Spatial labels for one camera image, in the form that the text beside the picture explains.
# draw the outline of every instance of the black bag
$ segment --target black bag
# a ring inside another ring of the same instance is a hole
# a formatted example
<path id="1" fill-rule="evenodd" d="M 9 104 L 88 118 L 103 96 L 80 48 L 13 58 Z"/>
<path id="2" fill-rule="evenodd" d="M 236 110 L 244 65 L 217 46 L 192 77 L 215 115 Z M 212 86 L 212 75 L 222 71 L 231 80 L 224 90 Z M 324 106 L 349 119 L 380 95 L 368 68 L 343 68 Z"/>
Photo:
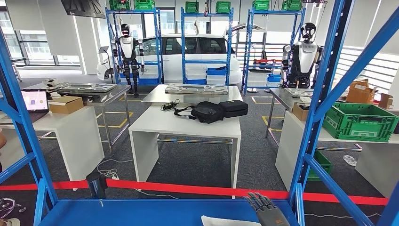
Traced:
<path id="1" fill-rule="evenodd" d="M 220 102 L 225 118 L 232 118 L 248 114 L 248 104 L 240 100 Z"/>
<path id="2" fill-rule="evenodd" d="M 192 108 L 191 115 L 180 115 L 179 113 Z M 184 109 L 175 109 L 175 115 L 188 117 L 189 119 L 198 119 L 200 122 L 206 122 L 208 124 L 218 120 L 223 120 L 224 111 L 223 108 L 217 104 L 203 101 L 196 106 L 188 106 Z"/>

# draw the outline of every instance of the retractable belt barrier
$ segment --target retractable belt barrier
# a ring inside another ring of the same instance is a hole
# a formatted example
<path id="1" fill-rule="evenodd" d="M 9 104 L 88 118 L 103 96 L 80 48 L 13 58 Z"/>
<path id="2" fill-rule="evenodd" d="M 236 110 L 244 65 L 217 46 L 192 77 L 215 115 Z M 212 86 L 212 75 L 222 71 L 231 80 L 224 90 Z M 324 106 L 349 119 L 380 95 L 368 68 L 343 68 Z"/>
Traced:
<path id="1" fill-rule="evenodd" d="M 226 187 L 205 187 L 205 186 L 188 186 L 188 185 L 174 185 L 162 184 L 152 182 L 137 182 L 129 180 L 113 180 L 106 179 L 108 187 L 126 188 L 126 189 L 142 189 L 149 191 L 160 192 L 175 192 L 175 193 L 188 193 L 188 194 L 208 194 L 208 195 L 225 195 L 225 196 L 246 196 L 248 192 L 259 192 L 260 194 L 269 197 L 270 199 L 287 199 L 289 192 L 284 191 L 268 191 L 268 190 L 253 190 L 244 188 L 226 188 Z M 88 188 L 88 182 L 81 181 L 62 181 L 54 182 L 55 189 L 83 189 Z M 6 185 L 0 186 L 0 191 L 28 191 L 37 190 L 36 184 L 26 185 Z M 355 204 L 362 205 L 376 205 L 385 206 L 389 199 L 365 196 L 349 196 Z M 339 203 L 333 194 L 321 193 L 304 193 L 304 201 L 314 202 L 336 202 Z"/>

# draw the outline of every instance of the cardboard box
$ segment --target cardboard box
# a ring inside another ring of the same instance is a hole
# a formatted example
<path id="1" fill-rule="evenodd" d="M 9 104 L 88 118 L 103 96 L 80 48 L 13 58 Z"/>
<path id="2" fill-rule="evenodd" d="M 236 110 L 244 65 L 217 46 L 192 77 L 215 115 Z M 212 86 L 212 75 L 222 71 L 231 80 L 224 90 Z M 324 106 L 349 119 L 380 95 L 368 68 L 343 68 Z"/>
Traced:
<path id="1" fill-rule="evenodd" d="M 83 108 L 81 97 L 64 96 L 48 102 L 50 111 L 59 114 L 71 114 Z"/>
<path id="2" fill-rule="evenodd" d="M 294 114 L 299 120 L 306 121 L 309 110 L 304 110 L 299 105 L 301 104 L 300 103 L 294 104 L 294 107 L 292 108 L 292 114 Z"/>
<path id="3" fill-rule="evenodd" d="M 375 89 L 368 87 L 368 80 L 354 81 L 349 86 L 346 102 L 372 104 L 374 101 Z"/>
<path id="4" fill-rule="evenodd" d="M 385 108 L 385 109 L 393 109 L 392 103 L 393 103 L 393 96 L 382 93 L 381 100 L 380 100 L 380 103 L 378 104 L 378 106 Z"/>

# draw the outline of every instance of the green crate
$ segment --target green crate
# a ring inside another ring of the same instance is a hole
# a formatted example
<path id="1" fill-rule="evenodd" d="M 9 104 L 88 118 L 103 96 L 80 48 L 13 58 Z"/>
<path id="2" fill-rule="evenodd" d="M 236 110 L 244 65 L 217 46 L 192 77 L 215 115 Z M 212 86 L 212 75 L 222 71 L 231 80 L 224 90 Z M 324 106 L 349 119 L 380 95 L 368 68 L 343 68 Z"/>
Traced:
<path id="1" fill-rule="evenodd" d="M 320 164 L 320 166 L 323 167 L 323 169 L 328 174 L 330 174 L 331 168 L 333 167 L 330 161 L 319 151 L 316 151 L 313 157 Z M 319 180 L 320 178 L 317 176 L 314 170 L 311 169 L 308 174 L 308 181 L 319 181 Z"/>
<path id="2" fill-rule="evenodd" d="M 187 1 L 185 11 L 186 11 L 186 13 L 198 13 L 199 7 L 200 7 L 199 2 Z"/>
<path id="3" fill-rule="evenodd" d="M 336 102 L 323 127 L 337 139 L 388 142 L 399 117 L 371 104 Z"/>
<path id="4" fill-rule="evenodd" d="M 135 0 L 135 10 L 151 10 L 155 8 L 154 0 Z"/>
<path id="5" fill-rule="evenodd" d="M 231 3 L 229 1 L 218 1 L 216 3 L 216 13 L 230 13 Z"/>
<path id="6" fill-rule="evenodd" d="M 252 2 L 252 7 L 254 7 L 255 10 L 268 10 L 269 0 L 254 0 Z"/>
<path id="7" fill-rule="evenodd" d="M 126 0 L 125 3 L 120 3 L 118 0 L 110 0 L 111 10 L 130 10 L 130 0 Z"/>
<path id="8" fill-rule="evenodd" d="M 302 1 L 301 0 L 285 0 L 282 6 L 283 11 L 301 11 Z"/>

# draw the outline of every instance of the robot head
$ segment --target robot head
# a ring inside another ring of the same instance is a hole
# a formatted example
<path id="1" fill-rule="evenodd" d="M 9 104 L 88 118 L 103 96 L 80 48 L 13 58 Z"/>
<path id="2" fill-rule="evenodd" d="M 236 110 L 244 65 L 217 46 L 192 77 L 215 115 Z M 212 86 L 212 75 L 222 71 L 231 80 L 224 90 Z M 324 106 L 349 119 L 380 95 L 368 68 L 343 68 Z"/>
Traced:
<path id="1" fill-rule="evenodd" d="M 316 25 L 314 25 L 314 23 L 305 23 L 301 27 L 301 33 L 304 39 L 311 39 L 315 32 Z"/>
<path id="2" fill-rule="evenodd" d="M 122 31 L 122 35 L 123 35 L 124 37 L 129 37 L 129 35 L 130 35 L 129 25 L 127 25 L 127 24 L 122 24 L 122 25 L 120 26 L 120 30 Z"/>

